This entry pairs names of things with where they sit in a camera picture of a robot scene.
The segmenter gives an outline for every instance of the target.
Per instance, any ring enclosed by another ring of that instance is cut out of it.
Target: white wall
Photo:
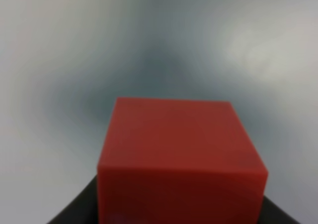
[[[95,174],[117,95],[227,99],[266,194],[318,223],[318,0],[0,0],[0,222]]]

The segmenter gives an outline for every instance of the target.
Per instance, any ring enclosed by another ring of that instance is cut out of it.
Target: dark object
[[[98,224],[96,177],[48,224]],[[298,224],[279,207],[264,197],[258,224]]]

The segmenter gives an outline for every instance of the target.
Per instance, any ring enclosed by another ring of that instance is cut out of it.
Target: cube front face
[[[228,102],[120,98],[98,163],[101,224],[254,224],[267,170]]]
[[[100,167],[98,177],[101,224],[255,224],[267,175]]]

